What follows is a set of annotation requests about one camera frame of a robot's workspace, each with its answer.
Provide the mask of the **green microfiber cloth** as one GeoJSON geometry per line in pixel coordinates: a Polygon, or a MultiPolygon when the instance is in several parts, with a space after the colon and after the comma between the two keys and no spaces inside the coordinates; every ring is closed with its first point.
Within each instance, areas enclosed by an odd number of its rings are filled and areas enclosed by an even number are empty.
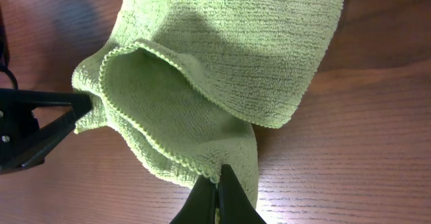
{"type": "Polygon", "coordinates": [[[258,197],[255,125],[298,108],[344,0],[123,0],[106,44],[73,72],[92,110],[77,133],[108,126],[156,177],[218,183],[231,165],[258,197]]]}

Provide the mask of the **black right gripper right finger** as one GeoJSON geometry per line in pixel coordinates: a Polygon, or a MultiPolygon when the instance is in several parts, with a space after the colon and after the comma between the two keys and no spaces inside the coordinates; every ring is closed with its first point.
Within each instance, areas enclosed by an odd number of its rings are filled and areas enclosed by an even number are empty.
{"type": "Polygon", "coordinates": [[[228,164],[221,168],[218,196],[221,224],[266,224],[253,208],[228,164]]]}

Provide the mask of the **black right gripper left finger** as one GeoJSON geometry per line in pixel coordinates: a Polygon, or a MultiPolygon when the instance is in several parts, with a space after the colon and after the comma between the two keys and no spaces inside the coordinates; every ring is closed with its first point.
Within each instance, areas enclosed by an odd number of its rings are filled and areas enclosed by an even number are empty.
{"type": "Polygon", "coordinates": [[[199,176],[185,204],[170,224],[214,224],[216,219],[216,185],[199,176]]]}

